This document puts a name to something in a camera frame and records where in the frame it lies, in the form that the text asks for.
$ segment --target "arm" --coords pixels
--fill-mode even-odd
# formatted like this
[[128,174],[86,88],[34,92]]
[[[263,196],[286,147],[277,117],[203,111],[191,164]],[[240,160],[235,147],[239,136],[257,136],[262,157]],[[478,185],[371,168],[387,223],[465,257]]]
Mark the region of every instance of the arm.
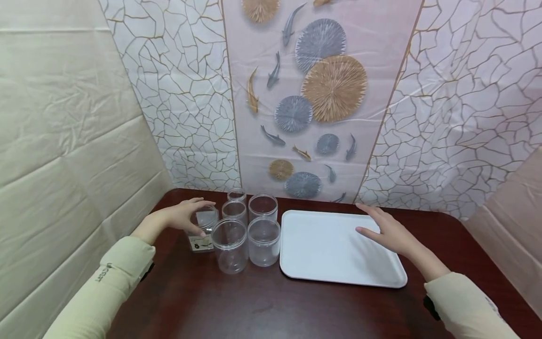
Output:
[[149,269],[155,253],[152,244],[163,229],[201,233],[190,215],[210,204],[214,203],[194,198],[148,215],[103,256],[98,270],[64,307],[44,339],[105,338],[120,306]]
[[401,223],[380,208],[357,205],[380,227],[380,233],[363,227],[356,231],[387,249],[404,255],[418,268],[427,283],[444,326],[457,339],[519,339],[500,317],[496,306],[466,276],[453,273]]

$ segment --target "gray koi fish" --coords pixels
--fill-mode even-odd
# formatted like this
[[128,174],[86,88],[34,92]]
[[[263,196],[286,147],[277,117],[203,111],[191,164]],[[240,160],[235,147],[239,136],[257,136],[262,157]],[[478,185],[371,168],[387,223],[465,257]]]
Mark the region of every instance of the gray koi fish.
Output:
[[330,169],[330,182],[334,183],[335,179],[337,179],[337,174],[335,174],[335,171],[328,165],[324,164],[325,167]]
[[350,136],[352,137],[352,146],[346,151],[346,161],[350,161],[356,154],[356,138],[350,133]]
[[263,134],[269,139],[271,140],[271,142],[273,143],[273,145],[277,145],[277,146],[284,146],[286,145],[286,142],[284,140],[282,140],[281,138],[279,138],[279,135],[276,135],[276,136],[273,136],[271,134],[269,134],[267,131],[266,131],[266,128],[263,127],[263,125],[260,125],[262,127],[262,131],[263,131]]
[[276,52],[276,66],[272,73],[269,73],[269,79],[267,79],[267,88],[271,89],[273,85],[279,80],[279,71],[280,71],[280,54]]
[[290,42],[290,37],[294,34],[292,29],[293,29],[293,25],[294,25],[294,17],[295,17],[295,15],[306,4],[307,3],[304,3],[303,5],[297,7],[292,12],[292,14],[290,14],[290,17],[288,18],[288,21],[286,21],[286,25],[284,26],[284,30],[282,30],[282,43],[284,44],[284,47],[288,46],[288,42]]
[[344,192],[343,194],[341,194],[340,198],[335,199],[335,200],[333,200],[333,201],[331,201],[331,202],[341,202],[341,201],[344,199],[345,196],[346,196],[346,192]]

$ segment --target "hand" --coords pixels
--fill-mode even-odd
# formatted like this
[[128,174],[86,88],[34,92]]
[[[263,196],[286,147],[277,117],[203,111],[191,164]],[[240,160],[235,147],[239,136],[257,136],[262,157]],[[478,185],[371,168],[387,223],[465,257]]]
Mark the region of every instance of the hand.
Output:
[[155,213],[160,213],[166,225],[176,229],[182,229],[194,235],[205,236],[205,232],[190,221],[192,213],[205,206],[213,206],[212,201],[203,200],[203,198],[192,198],[181,203],[166,207]]
[[380,227],[380,234],[364,227],[356,227],[356,232],[359,234],[379,243],[390,251],[406,257],[420,247],[423,247],[412,233],[389,213],[384,212],[378,207],[369,207],[362,204],[356,204],[356,206],[369,214],[378,227]]

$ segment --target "beige fabric panel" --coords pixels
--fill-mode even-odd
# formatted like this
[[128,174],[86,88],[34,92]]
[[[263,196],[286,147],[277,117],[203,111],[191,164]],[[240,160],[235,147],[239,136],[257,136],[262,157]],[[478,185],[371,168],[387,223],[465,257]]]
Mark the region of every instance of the beige fabric panel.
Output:
[[465,222],[473,237],[542,318],[542,147]]
[[172,182],[99,2],[1,7],[0,338],[38,338]]

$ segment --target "gray-blue circular pattern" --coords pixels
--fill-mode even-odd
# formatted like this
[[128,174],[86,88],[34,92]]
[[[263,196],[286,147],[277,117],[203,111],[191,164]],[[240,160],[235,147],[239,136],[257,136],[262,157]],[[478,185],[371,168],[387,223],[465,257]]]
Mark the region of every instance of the gray-blue circular pattern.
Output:
[[286,193],[300,199],[314,198],[320,193],[320,189],[322,189],[322,180],[309,172],[294,173],[284,183]]
[[328,18],[318,19],[304,28],[295,44],[295,60],[307,73],[318,61],[328,56],[344,54],[346,34],[341,25]]
[[312,106],[305,97],[285,97],[275,109],[275,122],[286,132],[304,130],[312,121]]
[[323,155],[333,154],[339,148],[339,137],[335,134],[324,134],[316,143],[316,150]]

